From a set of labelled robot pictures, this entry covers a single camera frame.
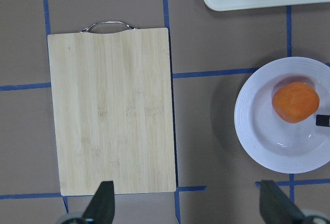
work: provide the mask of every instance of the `plate rim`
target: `plate rim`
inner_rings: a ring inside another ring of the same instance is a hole
[[[234,109],[234,124],[235,124],[235,131],[236,131],[236,135],[240,141],[240,144],[242,145],[242,147],[244,148],[244,150],[247,152],[247,154],[254,160],[256,161],[258,164],[270,169],[270,170],[273,170],[273,171],[277,171],[277,172],[280,172],[280,173],[305,173],[307,171],[311,171],[311,170],[314,170],[314,169],[317,169],[323,165],[325,165],[327,162],[330,161],[330,156],[325,160],[323,159],[322,161],[320,161],[319,163],[316,163],[316,164],[313,164],[312,166],[310,167],[300,167],[300,168],[280,168],[279,165],[277,165],[276,163],[269,163],[269,162],[265,162],[264,160],[262,160],[261,158],[256,158],[256,155],[255,153],[251,152],[251,149],[249,148],[249,146],[247,146],[247,142],[244,141],[244,138],[242,137],[244,134],[243,134],[243,131],[242,129],[239,129],[239,127],[241,126],[241,124],[239,123],[239,116],[242,116],[241,115],[238,115],[238,111],[239,111],[239,106],[241,105],[242,103],[242,95],[244,94],[244,92],[246,91],[246,88],[250,87],[251,84],[253,83],[253,81],[255,81],[255,78],[258,77],[260,74],[262,74],[264,71],[268,70],[268,69],[271,69],[274,67],[274,65],[278,65],[280,64],[281,66],[283,65],[292,65],[292,63],[297,63],[297,60],[300,60],[300,62],[306,62],[306,63],[309,63],[309,64],[313,64],[313,65],[316,65],[317,68],[320,68],[320,69],[326,69],[326,74],[329,74],[330,75],[330,67],[318,60],[315,60],[315,59],[311,59],[311,58],[306,58],[306,57],[285,57],[285,58],[280,58],[280,59],[277,59],[277,60],[274,60],[272,62],[269,62],[267,64],[265,64],[264,66],[260,67],[256,72],[254,72],[248,79],[247,81],[243,84],[242,88],[240,89],[240,92],[237,96],[237,99],[236,99],[236,103],[235,103],[235,109]],[[275,154],[273,153],[275,156],[274,157],[278,157],[278,158],[289,158],[289,156],[282,156],[280,154]]]

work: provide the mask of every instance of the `brown surface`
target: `brown surface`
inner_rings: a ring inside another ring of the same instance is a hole
[[[50,81],[43,0],[0,4],[0,85]],[[117,19],[142,28],[164,26],[162,0],[48,0],[48,5],[52,33]],[[169,16],[174,73],[260,67],[287,55],[285,7],[214,12],[203,0],[169,0]],[[292,6],[293,56],[329,63],[329,20],[330,4]],[[263,223],[254,182],[289,178],[259,166],[237,140],[233,109],[248,77],[173,81],[179,186],[208,186],[203,192],[180,192],[182,224]],[[0,195],[59,192],[51,100],[49,88],[0,92]],[[329,175],[326,164],[295,179]],[[329,192],[329,184],[296,186],[295,199],[302,208],[330,215]],[[116,200],[114,224],[176,223],[173,193],[120,195]],[[69,208],[81,210],[78,206],[85,203],[80,197],[75,203],[69,199]],[[0,210],[8,224],[29,214],[37,219],[28,224],[54,223],[65,212],[61,198],[0,200]]]

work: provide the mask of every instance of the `black object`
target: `black object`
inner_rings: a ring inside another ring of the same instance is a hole
[[[114,218],[113,181],[103,181],[81,218],[71,218],[62,224],[111,224]]]
[[[260,214],[266,224],[330,224],[320,216],[305,216],[271,180],[261,181]]]
[[[316,125],[330,127],[330,115],[316,115]]]

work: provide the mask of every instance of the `brown floor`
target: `brown floor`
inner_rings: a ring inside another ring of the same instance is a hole
[[[215,12],[203,0],[168,0],[165,14],[163,0],[1,0],[0,6],[1,223],[55,223],[65,214],[58,194],[49,33],[77,32],[104,20],[140,28],[169,22],[174,74],[261,67],[288,53],[330,62],[330,4],[292,6],[291,12],[286,7]],[[330,178],[328,164],[289,176],[260,166],[241,147],[233,110],[250,75],[173,79],[178,182],[197,187],[177,194],[116,195],[113,223],[174,224],[176,216],[183,224],[263,223],[255,186],[261,179],[301,180],[308,185],[282,190],[299,207],[330,215],[330,181],[310,184]],[[207,187],[194,191],[198,186]],[[83,211],[89,200],[68,197],[69,211]]]

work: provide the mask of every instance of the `blue tape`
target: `blue tape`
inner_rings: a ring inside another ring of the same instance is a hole
[[[0,200],[3,200],[3,199],[54,198],[54,197],[62,197],[62,196],[60,193],[0,195]]]
[[[292,57],[292,15],[291,6],[286,6],[287,17],[287,57]]]
[[[46,29],[46,36],[51,34],[51,23],[50,23],[50,12],[48,6],[48,0],[43,0],[43,10],[45,16],[45,29]]]
[[[42,89],[50,88],[52,85],[50,82],[24,84],[24,85],[7,85],[0,86],[0,91],[13,91],[13,90],[25,90],[25,89]]]
[[[234,70],[174,73],[173,78],[189,78],[189,77],[225,76],[225,75],[235,75],[235,74],[248,74],[248,73],[256,72],[257,69],[259,69],[259,68],[237,68],[237,69],[234,69]]]
[[[206,186],[184,186],[178,187],[176,191],[178,192],[197,192],[197,191],[205,191]]]
[[[330,184],[330,179],[297,180],[294,182],[294,185],[309,185],[309,184]]]
[[[175,204],[175,216],[176,216],[176,219],[178,221],[178,224],[181,224],[179,191],[174,192],[174,204]]]
[[[294,174],[289,174],[289,182],[290,182],[289,197],[290,200],[294,202]]]
[[[69,204],[68,204],[68,197],[67,196],[63,196],[63,202],[64,202],[65,210],[68,213],[69,212]]]
[[[170,31],[169,0],[163,0],[164,25]]]

